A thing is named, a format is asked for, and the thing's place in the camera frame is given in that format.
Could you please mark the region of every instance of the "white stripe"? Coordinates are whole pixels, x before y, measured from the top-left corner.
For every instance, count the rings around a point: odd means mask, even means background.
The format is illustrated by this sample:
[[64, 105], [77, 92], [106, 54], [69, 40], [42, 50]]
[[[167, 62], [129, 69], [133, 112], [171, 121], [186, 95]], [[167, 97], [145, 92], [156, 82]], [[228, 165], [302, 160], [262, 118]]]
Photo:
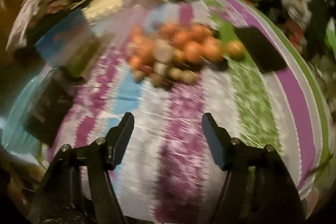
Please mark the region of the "white stripe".
[[[162, 22], [179, 22], [180, 7], [165, 4]], [[135, 127], [118, 176], [117, 197], [125, 215], [155, 220], [157, 181], [161, 148], [169, 119], [169, 93], [152, 87], [148, 79], [142, 86], [139, 109], [134, 111]]]
[[[288, 51], [286, 46], [282, 43], [280, 38], [275, 34], [275, 32], [272, 30], [272, 28], [268, 25], [268, 23], [257, 13], [255, 12], [252, 8], [250, 8], [248, 5], [242, 3], [239, 0], [238, 1], [241, 5], [244, 6], [244, 8], [250, 12], [250, 14], [260, 23], [260, 25], [263, 26], [265, 32], [269, 35], [269, 37], [272, 39], [272, 41], [275, 43], [275, 46], [278, 48], [278, 50], [283, 53], [284, 59], [286, 60], [286, 63], [289, 67], [289, 69], [293, 72], [296, 80], [299, 83], [299, 86], [305, 96], [307, 105], [308, 105], [308, 111], [310, 114], [310, 120], [311, 120], [311, 125], [312, 125], [312, 131], [313, 131], [313, 139], [314, 139], [314, 145], [316, 147], [316, 157], [314, 161], [314, 166], [316, 167], [318, 163], [320, 162], [320, 157], [322, 153], [322, 129], [321, 129], [321, 120], [320, 120], [320, 115], [316, 106], [315, 98], [313, 95], [313, 92], [310, 88], [310, 85], [302, 72], [300, 66], [292, 56], [292, 54]], [[306, 187], [309, 187], [308, 191], [305, 191], [303, 193], [300, 191], [300, 197], [305, 198], [312, 187], [312, 183], [310, 183], [310, 180], [307, 180], [305, 185], [302, 187], [302, 189], [306, 189]]]
[[298, 186], [302, 174], [300, 146], [289, 102], [275, 73], [263, 75], [263, 82], [283, 147], [283, 161], [295, 185]]
[[[194, 21], [214, 26], [209, 17], [208, 7], [203, 1], [192, 3]], [[226, 128], [231, 137], [239, 137], [239, 116], [234, 103], [235, 91], [231, 78], [226, 72], [214, 72], [206, 67], [202, 70], [202, 87], [204, 89], [204, 112], [210, 112], [220, 127]], [[205, 143], [204, 164], [202, 166], [202, 199], [198, 222], [207, 223], [212, 210], [218, 202], [226, 172], [217, 166], [212, 158], [209, 146]]]

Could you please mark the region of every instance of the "light blue stripe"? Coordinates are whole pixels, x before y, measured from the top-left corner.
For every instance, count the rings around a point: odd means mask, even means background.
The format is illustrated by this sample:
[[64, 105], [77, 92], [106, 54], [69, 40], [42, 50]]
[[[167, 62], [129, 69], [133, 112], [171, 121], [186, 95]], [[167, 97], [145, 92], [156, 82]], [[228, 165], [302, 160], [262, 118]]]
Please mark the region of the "light blue stripe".
[[157, 7], [154, 11], [152, 11], [145, 24], [143, 25], [144, 30], [146, 32], [155, 32], [155, 29], [153, 28], [154, 23], [164, 23], [165, 21], [165, 15], [167, 14], [166, 11], [169, 8], [169, 3], [165, 3]]
[[[146, 32], [154, 32], [155, 30], [153, 28], [153, 24], [165, 21], [165, 11], [167, 11], [168, 8], [169, 6], [167, 4], [160, 5], [148, 15], [145, 23], [143, 24]], [[133, 81], [132, 72], [128, 71], [123, 83], [118, 88], [114, 104], [115, 107], [113, 110], [110, 110], [110, 113], [114, 115], [123, 115], [125, 112], [134, 112], [139, 108], [141, 93], [142, 83], [136, 84]], [[111, 127], [117, 126], [119, 122], [120, 119], [118, 118], [109, 118], [105, 135]], [[112, 185], [116, 193], [118, 190], [117, 179], [121, 171], [122, 164], [123, 163], [118, 165], [114, 170], [115, 179], [112, 181]]]

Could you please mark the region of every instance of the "bolt head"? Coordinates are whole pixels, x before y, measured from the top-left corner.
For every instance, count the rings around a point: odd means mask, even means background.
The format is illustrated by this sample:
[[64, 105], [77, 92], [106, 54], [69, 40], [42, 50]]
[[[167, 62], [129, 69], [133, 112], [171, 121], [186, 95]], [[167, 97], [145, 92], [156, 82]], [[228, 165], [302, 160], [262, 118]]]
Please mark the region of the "bolt head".
[[101, 145], [103, 143], [105, 143], [105, 138], [104, 137], [100, 137], [100, 138], [96, 139], [96, 144]]
[[61, 151], [65, 152], [67, 150], [69, 150], [71, 148], [71, 146], [69, 144], [64, 144], [61, 146]]
[[274, 147], [272, 145], [268, 144], [268, 145], [266, 145], [266, 150], [268, 152], [273, 152], [274, 151]]
[[238, 139], [238, 138], [232, 138], [231, 139], [231, 143], [234, 144], [234, 145], [240, 144], [240, 139]]

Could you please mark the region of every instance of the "green stripe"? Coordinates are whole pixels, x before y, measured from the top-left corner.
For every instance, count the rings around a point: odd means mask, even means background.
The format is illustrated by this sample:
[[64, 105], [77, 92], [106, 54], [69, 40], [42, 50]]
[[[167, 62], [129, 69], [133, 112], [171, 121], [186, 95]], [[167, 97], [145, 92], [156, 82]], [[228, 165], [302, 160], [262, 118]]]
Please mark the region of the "green stripe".
[[[310, 72], [308, 65], [306, 64], [306, 62], [303, 60], [303, 58], [301, 57], [301, 55], [294, 49], [294, 47], [292, 46], [292, 44], [289, 42], [289, 40], [287, 39], [287, 37], [284, 35], [284, 33], [277, 28], [272, 22], [271, 20], [269, 20], [263, 13], [261, 13], [260, 11], [258, 11], [257, 9], [255, 9], [252, 6], [251, 7], [256, 13], [258, 13], [258, 15], [260, 15], [267, 23], [268, 25], [272, 28], [272, 30], [275, 32], [275, 34], [278, 36], [278, 38], [281, 40], [281, 42], [285, 45], [286, 49], [292, 54], [292, 56], [294, 57], [295, 61], [298, 63], [299, 67], [301, 68], [303, 74], [305, 75], [309, 86], [311, 88], [311, 91], [313, 93], [314, 99], [315, 99], [315, 103], [318, 109], [318, 113], [320, 116], [320, 121], [321, 121], [321, 131], [322, 131], [322, 153], [321, 153], [321, 158], [320, 158], [320, 163], [319, 164], [323, 164], [325, 163], [329, 158], [330, 158], [330, 149], [329, 149], [329, 126], [328, 126], [328, 118], [324, 109], [324, 105], [323, 105], [323, 100], [324, 98], [322, 97], [319, 87], [317, 86], [315, 80], [314, 80], [314, 76], [312, 75], [312, 73]], [[324, 175], [328, 175], [329, 172], [324, 172], [324, 171], [328, 171], [328, 168], [325, 168], [323, 170]], [[323, 181], [323, 179], [316, 179], [315, 180], [315, 184], [317, 181]]]
[[[209, 7], [222, 9], [222, 5], [216, 0], [203, 0]], [[216, 9], [210, 11], [210, 18], [218, 25], [219, 40], [227, 42], [238, 39], [234, 34], [233, 25], [217, 16]], [[241, 125], [241, 139], [250, 146], [264, 147], [273, 145], [281, 152], [279, 134], [272, 114], [272, 106], [258, 67], [249, 54], [245, 59], [236, 62], [229, 60], [228, 74], [231, 77], [235, 90], [235, 103]]]

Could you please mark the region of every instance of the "white fabric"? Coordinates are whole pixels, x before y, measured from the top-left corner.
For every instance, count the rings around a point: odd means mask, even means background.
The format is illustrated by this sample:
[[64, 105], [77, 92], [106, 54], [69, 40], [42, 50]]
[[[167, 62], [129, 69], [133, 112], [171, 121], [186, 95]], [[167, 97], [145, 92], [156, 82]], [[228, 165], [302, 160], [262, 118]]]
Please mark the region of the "white fabric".
[[33, 15], [35, 15], [39, 9], [39, 0], [27, 0], [21, 8], [19, 14], [14, 21], [12, 31], [8, 38], [6, 51], [13, 53], [19, 48], [23, 48], [27, 45], [26, 30], [28, 23]]

